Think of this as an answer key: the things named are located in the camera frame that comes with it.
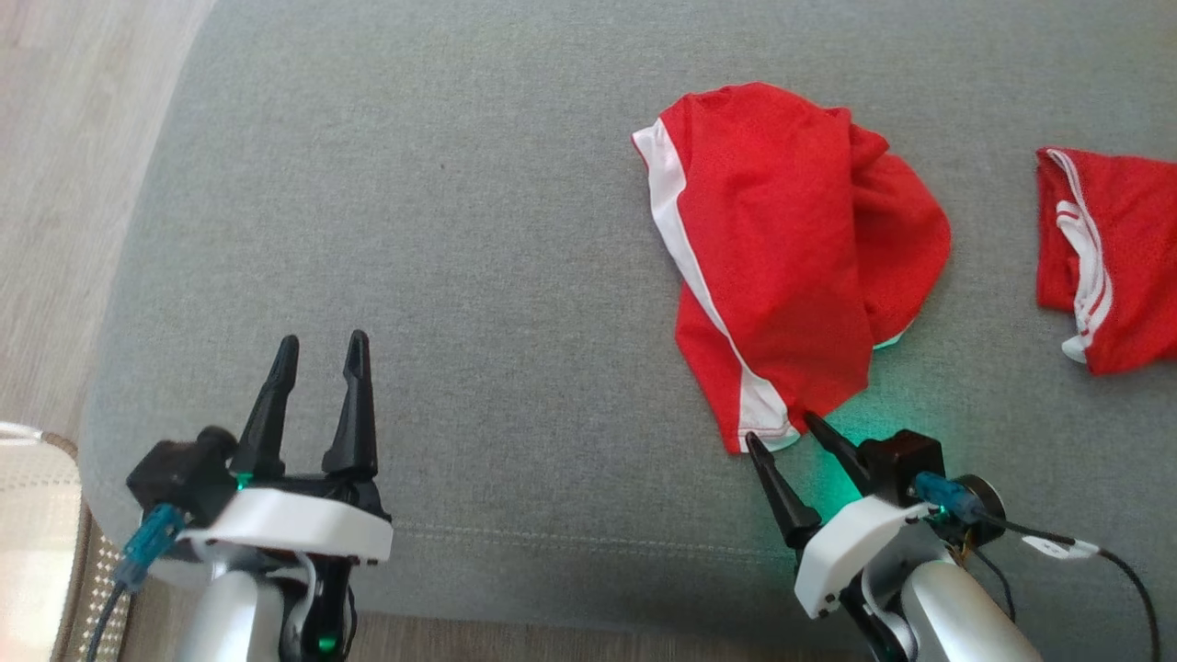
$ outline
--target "red cloth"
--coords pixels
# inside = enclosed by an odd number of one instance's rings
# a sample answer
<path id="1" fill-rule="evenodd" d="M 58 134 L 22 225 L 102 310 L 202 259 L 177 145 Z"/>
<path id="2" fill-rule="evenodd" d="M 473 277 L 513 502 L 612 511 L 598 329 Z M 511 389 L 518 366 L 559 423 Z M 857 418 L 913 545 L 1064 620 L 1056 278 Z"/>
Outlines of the red cloth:
<path id="1" fill-rule="evenodd" d="M 762 82 L 687 94 L 633 134 L 685 284 L 676 338 L 729 452 L 794 441 L 866 386 L 949 253 L 944 212 L 883 137 Z"/>
<path id="2" fill-rule="evenodd" d="M 1038 305 L 1095 375 L 1177 358 L 1177 164 L 1038 150 Z"/>

